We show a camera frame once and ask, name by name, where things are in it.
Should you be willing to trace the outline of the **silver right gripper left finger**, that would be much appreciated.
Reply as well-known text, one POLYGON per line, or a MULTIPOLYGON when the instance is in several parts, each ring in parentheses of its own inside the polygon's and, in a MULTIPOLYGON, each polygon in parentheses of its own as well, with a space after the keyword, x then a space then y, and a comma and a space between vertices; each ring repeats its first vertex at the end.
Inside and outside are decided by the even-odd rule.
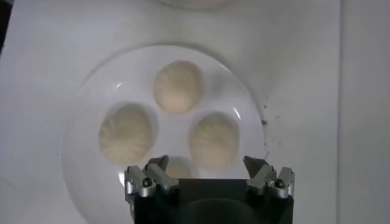
POLYGON ((168 155, 164 155, 150 159, 143 169, 139 166, 129 166, 124 172, 125 198, 151 197, 158 187, 165 194, 176 190, 179 180, 165 172, 168 162, 168 155))

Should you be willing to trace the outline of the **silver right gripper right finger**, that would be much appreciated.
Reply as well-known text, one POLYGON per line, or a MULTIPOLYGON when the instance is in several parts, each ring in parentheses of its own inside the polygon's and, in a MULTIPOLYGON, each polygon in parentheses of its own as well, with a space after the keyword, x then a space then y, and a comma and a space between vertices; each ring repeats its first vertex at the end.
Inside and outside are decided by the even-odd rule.
POLYGON ((264 195, 269 191, 276 198, 294 196, 295 173, 289 167, 282 167, 277 173, 266 160, 245 156, 244 165, 250 179, 247 185, 255 189, 257 195, 264 195))

